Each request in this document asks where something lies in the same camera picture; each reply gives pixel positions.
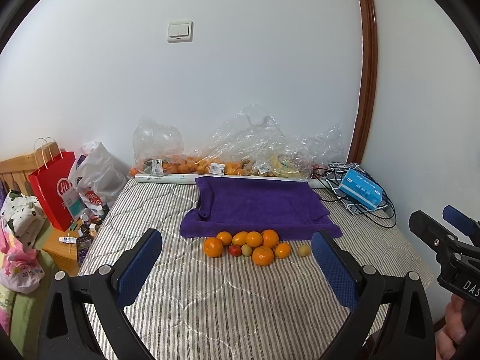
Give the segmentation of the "right hand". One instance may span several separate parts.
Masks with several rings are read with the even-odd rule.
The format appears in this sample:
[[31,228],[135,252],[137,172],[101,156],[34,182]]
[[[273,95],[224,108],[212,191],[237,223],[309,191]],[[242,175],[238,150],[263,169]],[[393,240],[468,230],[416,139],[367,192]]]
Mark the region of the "right hand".
[[466,335],[462,322],[462,308],[465,301],[451,295],[451,300],[445,309],[445,325],[436,334],[436,359],[451,359],[456,353],[455,345],[459,345]]

